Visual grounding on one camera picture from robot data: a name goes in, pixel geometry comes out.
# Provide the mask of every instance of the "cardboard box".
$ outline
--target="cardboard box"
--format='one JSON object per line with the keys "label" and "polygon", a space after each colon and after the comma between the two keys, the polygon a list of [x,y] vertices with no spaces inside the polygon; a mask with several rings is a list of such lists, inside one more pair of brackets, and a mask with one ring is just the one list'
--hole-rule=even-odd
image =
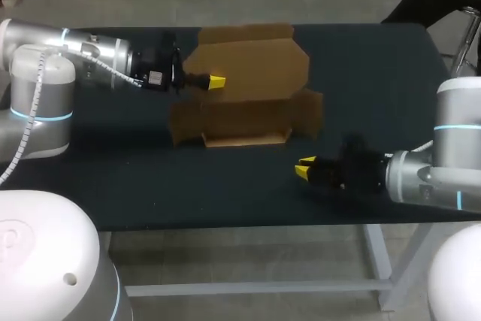
{"label": "cardboard box", "polygon": [[191,89],[172,106],[174,144],[202,137],[207,147],[280,144],[292,133],[315,138],[322,94],[305,89],[309,57],[288,24],[204,28],[184,70],[226,78],[225,88]]}

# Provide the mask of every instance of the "cable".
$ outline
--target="cable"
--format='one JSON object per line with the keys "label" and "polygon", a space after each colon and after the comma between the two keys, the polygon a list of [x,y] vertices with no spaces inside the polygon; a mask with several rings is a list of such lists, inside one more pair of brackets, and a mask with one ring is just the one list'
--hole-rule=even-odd
{"label": "cable", "polygon": [[113,69],[109,65],[103,63],[101,60],[98,60],[98,59],[94,58],[93,56],[89,56],[85,53],[78,52],[76,50],[72,50],[72,49],[68,49],[68,48],[63,48],[63,47],[61,47],[60,50],[66,51],[67,53],[70,53],[74,56],[79,56],[80,58],[87,59],[88,61],[90,61],[90,62],[92,62],[96,65],[100,65],[106,71],[109,71],[110,73],[112,73],[112,74],[116,75],[117,77],[125,80],[126,82],[132,84],[133,86],[137,86],[138,88],[142,87],[142,85],[139,83],[139,82],[141,82],[141,80],[135,79],[135,78],[129,77],[129,76],[123,74],[123,73],[120,73],[116,69]]}
{"label": "cable", "polygon": [[423,144],[421,147],[417,147],[413,152],[422,152],[423,150],[427,150],[428,148],[431,148],[433,145],[433,141],[429,141],[426,144]]}
{"label": "cable", "polygon": [[[411,152],[422,152],[423,150],[427,150],[428,148],[431,148],[433,145],[433,141],[429,141],[426,144],[423,144],[421,147],[417,147],[416,149],[412,150]],[[394,156],[393,153],[384,153],[384,156],[387,158],[392,158]]]}
{"label": "cable", "polygon": [[23,152],[27,147],[27,143],[29,142],[30,132],[32,131],[33,124],[35,121],[35,116],[37,115],[37,108],[38,102],[40,101],[40,94],[42,91],[42,82],[44,80],[44,73],[45,73],[45,60],[47,58],[47,52],[44,51],[40,54],[40,58],[38,60],[38,70],[37,70],[37,84],[35,85],[35,91],[33,93],[32,99],[32,106],[30,108],[29,119],[27,121],[27,125],[23,130],[22,140],[15,152],[15,156],[8,165],[7,169],[3,174],[0,176],[0,185],[2,185],[8,177],[12,174],[14,169],[17,167],[18,162],[22,158]]}

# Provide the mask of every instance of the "concrete floor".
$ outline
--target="concrete floor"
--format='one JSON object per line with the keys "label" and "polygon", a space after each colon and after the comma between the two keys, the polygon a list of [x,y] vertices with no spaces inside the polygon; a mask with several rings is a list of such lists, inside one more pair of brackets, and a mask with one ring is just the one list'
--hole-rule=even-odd
{"label": "concrete floor", "polygon": [[[399,0],[24,0],[0,17],[63,27],[224,24],[377,23]],[[430,29],[453,53],[466,17],[452,14]],[[446,236],[466,225],[446,227]],[[392,260],[415,225],[385,226]],[[113,235],[111,255],[127,285],[238,280],[370,277],[358,226],[204,229]],[[425,281],[405,307],[379,313],[375,295],[227,295],[133,299],[136,319],[150,320],[429,320]]]}

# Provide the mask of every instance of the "table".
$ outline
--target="table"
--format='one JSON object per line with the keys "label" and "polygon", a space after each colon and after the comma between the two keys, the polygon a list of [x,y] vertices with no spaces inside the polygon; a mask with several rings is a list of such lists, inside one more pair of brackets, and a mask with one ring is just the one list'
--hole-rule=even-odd
{"label": "table", "polygon": [[[88,29],[159,41],[163,29]],[[195,28],[177,33],[184,56]],[[309,88],[324,93],[325,126],[316,141],[205,149],[173,148],[167,129],[175,95],[123,87],[78,87],[66,154],[21,162],[10,189],[39,189],[81,206],[99,231],[233,226],[364,224],[376,280],[336,283],[240,283],[129,287],[130,296],[198,293],[380,290],[383,310],[396,308],[426,266],[438,222],[480,215],[392,203],[381,196],[313,189],[294,174],[305,156],[335,157],[342,137],[362,133],[376,150],[413,149],[431,139],[436,89],[449,77],[427,32],[415,25],[303,25],[295,40],[310,56]],[[392,272],[379,223],[423,223]]]}

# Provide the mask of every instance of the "metal table frame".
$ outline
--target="metal table frame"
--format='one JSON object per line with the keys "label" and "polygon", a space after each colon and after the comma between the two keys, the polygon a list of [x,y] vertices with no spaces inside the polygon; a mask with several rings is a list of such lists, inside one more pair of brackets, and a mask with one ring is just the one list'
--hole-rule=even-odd
{"label": "metal table frame", "polygon": [[[313,280],[289,282],[192,283],[126,286],[129,297],[168,295],[223,295],[269,292],[355,292],[378,291],[382,311],[397,310],[419,274],[427,271],[434,247],[443,235],[442,223],[419,224],[397,265],[392,268],[381,226],[364,225],[375,279]],[[110,247],[111,232],[102,232],[101,241]]]}

